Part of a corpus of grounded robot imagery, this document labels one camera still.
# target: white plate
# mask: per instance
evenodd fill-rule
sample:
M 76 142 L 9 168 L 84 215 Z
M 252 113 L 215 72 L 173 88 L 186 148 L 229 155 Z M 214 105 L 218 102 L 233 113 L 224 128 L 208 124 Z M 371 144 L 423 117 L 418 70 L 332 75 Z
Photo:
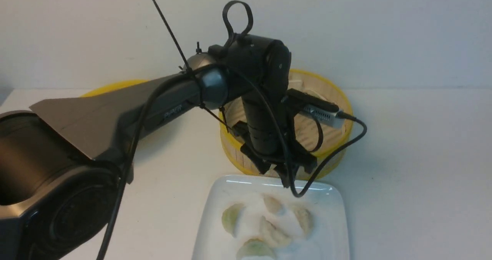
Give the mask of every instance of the white plate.
M 296 181 L 299 191 L 305 184 L 305 181 Z M 302 205 L 314 215 L 314 230 L 309 239 L 302 238 L 302 230 L 292 211 L 275 216 L 266 210 L 264 193 L 280 200 L 287 209 Z M 234 203 L 246 205 L 239 217 L 235 238 L 225 232 L 221 221 L 223 211 Z M 278 260 L 350 258 L 345 208 L 340 193 L 333 186 L 316 182 L 304 197 L 295 198 L 278 178 L 229 175 L 217 179 L 210 190 L 192 260 L 235 260 L 244 242 L 258 237 L 261 216 L 294 237 L 288 248 L 275 251 Z

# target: white table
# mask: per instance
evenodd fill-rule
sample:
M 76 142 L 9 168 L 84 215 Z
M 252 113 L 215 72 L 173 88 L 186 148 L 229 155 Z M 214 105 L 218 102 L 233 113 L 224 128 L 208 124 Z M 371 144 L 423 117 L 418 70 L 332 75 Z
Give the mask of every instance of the white table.
M 14 90 L 0 112 L 84 92 Z M 490 259 L 492 90 L 346 93 L 369 132 L 323 181 L 345 200 L 352 258 Z M 135 165 L 107 259 L 190 259 L 212 183 L 238 173 L 217 121 L 192 110 L 142 141 Z M 101 240 L 64 260 L 95 259 Z

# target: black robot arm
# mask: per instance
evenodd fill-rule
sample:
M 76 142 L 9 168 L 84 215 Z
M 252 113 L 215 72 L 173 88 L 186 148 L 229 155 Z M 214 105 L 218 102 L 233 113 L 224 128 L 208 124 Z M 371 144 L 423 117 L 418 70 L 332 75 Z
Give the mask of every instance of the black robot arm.
M 227 20 L 236 3 L 248 14 L 248 26 L 239 34 Z M 244 141 L 241 151 L 259 172 L 274 167 L 296 197 L 306 193 L 330 158 L 366 133 L 364 123 L 336 105 L 288 90 L 290 51 L 279 40 L 249 34 L 253 15 L 247 4 L 231 1 L 223 18 L 225 45 L 205 53 L 197 48 L 186 60 L 176 42 L 185 60 L 177 74 L 95 97 L 47 99 L 33 104 L 31 112 L 0 115 L 2 260 L 58 260 L 107 223 L 97 257 L 102 260 L 133 178 L 138 141 L 194 107 L 212 113 L 241 98 L 246 120 L 227 126 Z M 296 140 L 297 114 L 334 127 L 341 125 L 334 120 L 346 118 L 364 130 L 314 169 L 316 158 Z M 312 177 L 297 192 L 300 167 Z

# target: dumpling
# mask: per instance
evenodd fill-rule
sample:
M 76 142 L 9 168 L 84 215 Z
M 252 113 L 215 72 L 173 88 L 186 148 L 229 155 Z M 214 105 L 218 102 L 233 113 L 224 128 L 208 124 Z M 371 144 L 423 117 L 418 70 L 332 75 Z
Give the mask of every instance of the dumpling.
M 265 202 L 265 206 L 267 207 L 267 210 L 270 213 L 274 215 L 279 215 L 282 213 L 283 211 L 282 204 L 276 198 L 271 197 L 269 195 L 264 195 L 263 202 Z
M 239 249 L 236 254 L 236 260 L 241 260 L 244 257 L 270 257 L 276 260 L 274 251 L 259 239 L 250 239 Z
M 231 207 L 225 209 L 222 213 L 222 225 L 225 231 L 235 236 L 236 223 L 238 221 L 238 216 L 241 210 L 244 208 L 244 204 L 236 203 Z
M 297 221 L 299 222 L 299 225 L 304 232 L 304 237 L 309 237 L 314 228 L 314 222 L 311 213 L 306 208 L 300 206 L 292 207 L 292 211 L 294 212 L 294 215 L 296 215 Z
M 260 235 L 271 248 L 283 248 L 292 243 L 292 238 L 276 228 L 263 216 L 260 221 Z

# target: bamboo steamer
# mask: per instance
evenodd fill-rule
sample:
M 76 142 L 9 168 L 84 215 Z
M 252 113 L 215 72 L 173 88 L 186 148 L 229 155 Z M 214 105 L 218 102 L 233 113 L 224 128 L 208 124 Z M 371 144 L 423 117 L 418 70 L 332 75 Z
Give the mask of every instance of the bamboo steamer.
M 294 88 L 309 95 L 328 100 L 337 104 L 344 112 L 352 114 L 352 108 L 345 94 L 328 79 L 310 72 L 292 69 L 289 73 L 289 88 Z M 225 120 L 228 125 L 235 125 L 239 120 L 246 121 L 243 104 L 241 99 L 236 99 L 224 106 Z M 297 140 L 306 148 L 311 150 L 318 142 L 318 129 L 316 123 L 304 116 L 297 115 L 294 118 Z M 318 158 L 318 164 L 337 147 L 346 143 L 352 130 L 352 122 L 346 120 L 340 129 L 334 129 L 327 125 L 321 125 L 323 129 L 323 144 L 321 148 L 313 153 Z M 239 137 L 234 137 L 227 132 L 225 125 L 220 125 L 220 140 L 224 152 L 234 166 L 244 174 L 262 175 L 256 166 L 241 153 L 240 148 L 243 144 Z M 331 172 L 340 163 L 345 151 L 338 153 L 323 167 L 318 175 L 321 178 Z M 278 177 L 273 170 L 268 171 L 264 176 Z M 296 179 L 307 180 L 310 175 L 299 169 Z

